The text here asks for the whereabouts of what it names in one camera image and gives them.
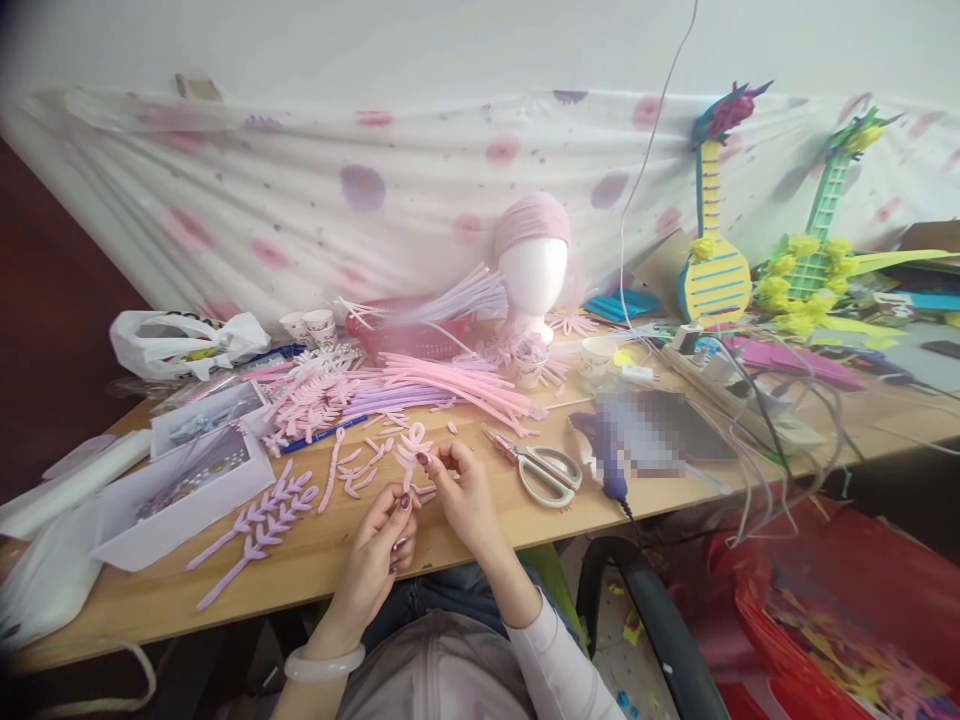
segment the hand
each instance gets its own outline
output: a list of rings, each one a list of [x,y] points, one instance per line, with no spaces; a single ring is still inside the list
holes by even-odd
[[[304,650],[304,659],[352,652],[393,587],[399,570],[413,563],[417,516],[413,497],[400,483],[384,487],[360,521],[343,578],[330,608]]]
[[[487,468],[470,448],[459,440],[436,443],[429,455],[417,453],[417,460],[437,487],[450,527],[481,566],[510,549],[500,527]],[[455,481],[448,469],[459,473],[459,479]]]

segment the pink sleeve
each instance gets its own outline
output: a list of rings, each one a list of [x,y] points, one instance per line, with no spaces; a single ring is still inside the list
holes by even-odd
[[[539,720],[622,720],[623,713],[597,669],[545,597],[537,619],[523,630],[507,627],[507,635]]]

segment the white scissors handle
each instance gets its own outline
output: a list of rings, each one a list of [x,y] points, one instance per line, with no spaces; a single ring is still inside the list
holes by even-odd
[[[559,462],[563,469],[554,465],[553,460]],[[518,456],[517,465],[520,468],[520,482],[523,483],[527,492],[538,503],[549,508],[562,508],[569,505],[583,480],[583,473],[573,459],[553,448],[528,447],[524,454]],[[538,493],[530,482],[529,475],[535,475],[540,482],[556,493],[556,497],[544,497]]]

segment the scissors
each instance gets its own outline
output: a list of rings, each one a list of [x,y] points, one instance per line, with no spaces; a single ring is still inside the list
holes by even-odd
[[[516,463],[520,469],[520,482],[534,500],[550,508],[562,508],[570,504],[583,480],[580,466],[573,458],[553,448],[518,445],[486,425],[483,425],[482,429],[497,451],[507,460]],[[540,495],[530,482],[531,476],[535,476],[558,497]]]

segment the white jade bangle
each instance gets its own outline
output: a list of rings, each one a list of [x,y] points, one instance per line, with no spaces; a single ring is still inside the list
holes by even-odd
[[[290,653],[290,657],[283,666],[284,675],[297,682],[323,682],[336,680],[352,673],[360,667],[367,651],[363,645],[357,645],[357,649],[349,655],[330,660],[303,660],[300,658],[302,654],[302,647]]]

